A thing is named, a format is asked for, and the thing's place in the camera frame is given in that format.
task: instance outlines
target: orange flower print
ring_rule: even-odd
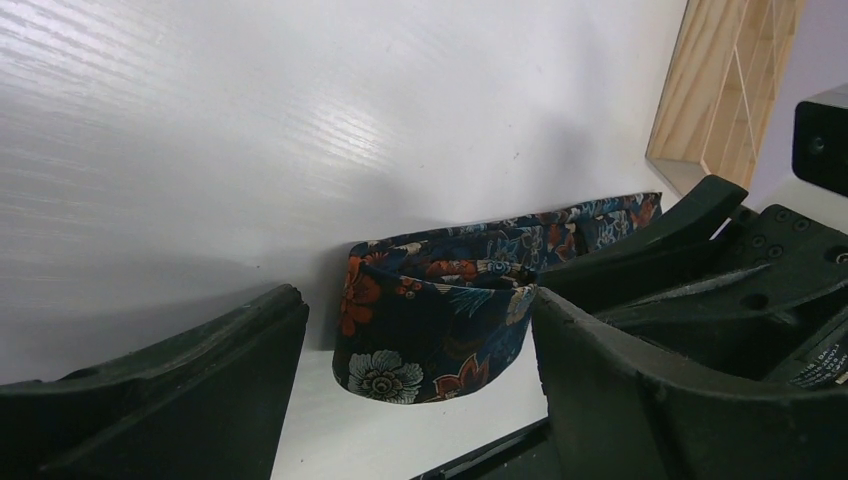
[[[633,212],[630,212],[630,218],[633,220],[633,226],[635,228],[647,227],[649,223],[651,223],[651,219],[654,217],[654,204],[651,202],[645,202],[642,204],[642,208],[639,209],[639,214],[636,215]]]
[[[418,280],[409,277],[400,277],[400,285],[395,288],[395,293],[403,295],[409,300],[415,298],[415,292],[421,290],[423,285]]]
[[[357,323],[369,323],[374,311],[370,305],[380,298],[380,286],[373,278],[359,272],[362,260],[350,257],[342,296],[342,315],[339,323],[346,337],[356,332]]]
[[[468,260],[439,260],[427,269],[427,278],[459,275],[466,282],[477,278],[477,266]]]
[[[556,247],[554,250],[556,252],[557,257],[563,262],[570,260],[577,256],[577,246],[574,244],[574,235],[569,234],[565,239],[565,243]]]
[[[471,355],[462,364],[457,375],[442,375],[433,380],[439,399],[454,398],[460,393],[477,391],[489,381],[489,357],[482,364],[477,363],[477,355]]]
[[[374,252],[365,255],[364,260],[367,265],[381,265],[388,256],[389,254],[386,252]]]
[[[551,225],[551,229],[548,232],[548,251],[550,252],[554,248],[559,246],[559,242],[562,241],[562,227],[559,225]]]

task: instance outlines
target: folded fabric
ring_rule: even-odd
[[[660,194],[363,242],[350,252],[333,373],[396,404],[447,400],[521,350],[537,272],[610,245],[661,214]]]

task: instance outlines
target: screw hole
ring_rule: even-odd
[[[813,155],[818,155],[824,151],[824,139],[821,137],[813,138],[813,141],[810,142],[810,153]]]
[[[749,310],[762,310],[768,305],[768,297],[761,293],[754,293],[740,300],[739,304]]]
[[[824,259],[833,263],[846,263],[848,262],[848,247],[842,245],[831,247],[825,252]]]
[[[777,258],[783,255],[783,247],[780,245],[772,245],[769,247],[768,255],[771,258]]]
[[[798,219],[794,225],[792,225],[792,229],[796,232],[803,232],[804,230],[810,228],[810,221],[806,218]]]

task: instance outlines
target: wooden crate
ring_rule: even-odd
[[[805,0],[689,0],[648,143],[681,194],[750,186]]]

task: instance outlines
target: black device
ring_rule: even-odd
[[[0,386],[0,478],[267,480],[308,312],[285,285],[61,380]]]
[[[759,211],[707,177],[645,230],[543,273],[548,418],[420,478],[843,477],[843,130],[848,88],[806,99],[792,173]]]

